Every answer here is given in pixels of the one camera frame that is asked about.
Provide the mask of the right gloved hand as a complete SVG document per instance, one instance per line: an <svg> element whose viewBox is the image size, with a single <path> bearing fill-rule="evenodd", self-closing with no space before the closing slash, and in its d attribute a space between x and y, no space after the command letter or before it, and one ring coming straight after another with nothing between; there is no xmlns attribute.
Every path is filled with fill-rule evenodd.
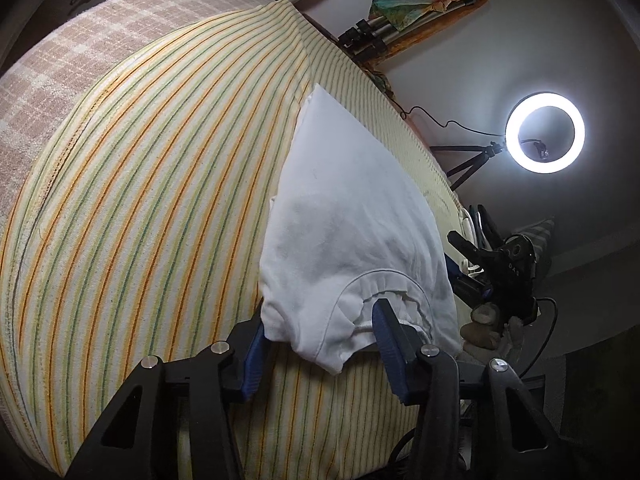
<svg viewBox="0 0 640 480"><path fill-rule="evenodd" d="M472 311L471 322L460 328L460 336L459 361L487 364L491 359L503 359L515 366L522 353L524 325L517 316L501 323L494 304L481 304Z"/></svg>

